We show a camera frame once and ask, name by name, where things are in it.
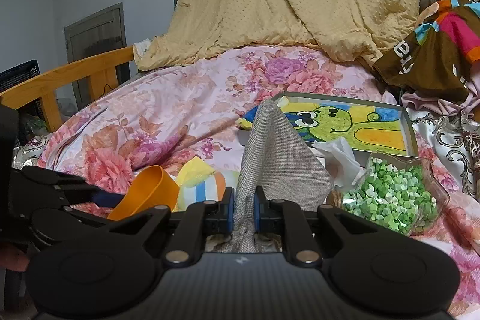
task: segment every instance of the wooden bed frame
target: wooden bed frame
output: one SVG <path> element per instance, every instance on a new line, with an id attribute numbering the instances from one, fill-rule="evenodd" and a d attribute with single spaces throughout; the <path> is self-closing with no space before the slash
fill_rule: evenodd
<path id="1" fill-rule="evenodd" d="M 62 125 L 55 90 L 88 77 L 90 97 L 97 100 L 110 91 L 107 85 L 112 89 L 118 87 L 115 67 L 133 60 L 133 50 L 133 46 L 121 48 L 52 69 L 0 93 L 1 103 L 19 109 L 40 98 L 49 131 L 55 132 Z"/>

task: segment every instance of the black basket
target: black basket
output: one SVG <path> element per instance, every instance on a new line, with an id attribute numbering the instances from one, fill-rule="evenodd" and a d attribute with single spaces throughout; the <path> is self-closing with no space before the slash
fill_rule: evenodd
<path id="1" fill-rule="evenodd" d="M 36 60 L 30 60 L 26 63 L 17 65 L 16 67 L 10 68 L 7 71 L 0 73 L 0 92 L 8 90 L 9 88 L 16 86 L 22 82 L 25 82 L 32 77 L 40 75 L 40 70 L 38 69 L 38 62 Z M 20 115 L 27 113 L 40 117 L 45 121 L 45 116 L 42 110 L 42 104 L 39 99 L 36 99 L 30 103 L 27 103 L 25 106 L 18 109 Z M 16 146 L 23 146 L 28 143 L 26 137 L 26 131 L 20 129 L 18 131 L 18 139 L 16 141 Z"/>

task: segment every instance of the floral bed sheet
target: floral bed sheet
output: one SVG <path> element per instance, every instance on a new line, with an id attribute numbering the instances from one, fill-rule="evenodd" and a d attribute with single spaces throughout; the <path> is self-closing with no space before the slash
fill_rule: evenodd
<path id="1" fill-rule="evenodd" d="M 186 67 L 157 70 L 112 92 L 69 119 L 50 139 L 39 165 L 83 176 L 125 193 L 135 173 L 152 164 L 176 175 L 198 156 L 218 170 L 239 170 L 243 146 L 235 121 L 282 90 L 396 103 L 357 63 L 335 64 L 304 47 L 244 47 Z M 464 194 L 417 132 L 419 154 L 451 195 L 447 213 L 420 237 L 459 266 L 461 286 L 450 312 L 480 317 L 480 204 Z M 79 209 L 105 216 L 94 204 Z"/>

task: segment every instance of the white cloth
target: white cloth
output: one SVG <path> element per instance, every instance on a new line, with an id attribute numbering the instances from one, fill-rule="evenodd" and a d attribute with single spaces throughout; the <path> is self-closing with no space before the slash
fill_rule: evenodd
<path id="1" fill-rule="evenodd" d="M 333 176 L 337 190 L 351 190 L 365 173 L 344 137 L 327 143 L 315 141 L 310 149 L 317 158 L 325 159 L 325 168 Z"/>

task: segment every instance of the tray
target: tray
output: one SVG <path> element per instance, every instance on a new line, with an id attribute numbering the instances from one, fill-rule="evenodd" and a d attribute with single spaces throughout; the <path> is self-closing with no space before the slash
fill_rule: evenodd
<path id="1" fill-rule="evenodd" d="M 367 164 L 371 152 L 390 153 L 401 160 L 418 157 L 415 133 L 403 106 L 356 98 L 287 91 L 277 94 L 272 100 L 282 105 L 283 97 L 288 98 L 289 104 L 287 107 L 282 106 L 282 111 L 287 111 L 287 118 L 294 127 L 302 126 L 297 130 L 308 145 L 313 144 L 315 139 L 330 141 L 332 138 L 344 136 L 352 147 L 355 159 L 362 166 Z M 309 110 L 296 112 L 298 105 L 295 104 L 297 103 L 313 105 Z M 328 122 L 328 125 L 319 126 L 320 119 L 323 124 Z M 246 144 L 249 134 L 247 130 L 238 132 L 241 145 Z M 385 141 L 389 145 L 373 144 L 379 143 L 378 140 Z"/>

